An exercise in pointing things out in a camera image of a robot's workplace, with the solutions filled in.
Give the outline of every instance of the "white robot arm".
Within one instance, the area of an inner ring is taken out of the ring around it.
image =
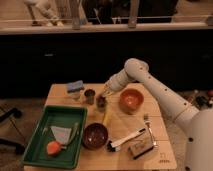
[[[102,96],[120,91],[130,82],[142,83],[188,137],[185,170],[213,171],[213,109],[200,111],[155,79],[148,70],[147,63],[143,61],[127,60],[124,69],[107,81]]]

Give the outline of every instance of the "blue sponge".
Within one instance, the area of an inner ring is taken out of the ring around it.
[[[84,89],[84,84],[82,80],[67,83],[67,92],[72,93]]]

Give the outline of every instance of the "orange bowl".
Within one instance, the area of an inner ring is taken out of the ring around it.
[[[144,101],[142,93],[134,88],[125,89],[119,100],[119,105],[125,112],[137,110]]]

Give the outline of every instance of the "orange object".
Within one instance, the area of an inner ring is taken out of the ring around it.
[[[119,105],[125,112],[137,110],[144,101],[144,96],[140,91],[134,88],[125,89],[119,100]]]
[[[61,144],[58,141],[50,141],[47,144],[47,154],[55,156],[61,152]]]

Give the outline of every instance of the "small bowl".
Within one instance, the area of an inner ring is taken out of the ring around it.
[[[107,128],[100,123],[92,123],[84,130],[83,145],[90,150],[99,149],[106,144],[107,140]]]
[[[134,88],[125,89],[119,100],[119,105],[125,112],[136,111],[144,101],[142,93]]]

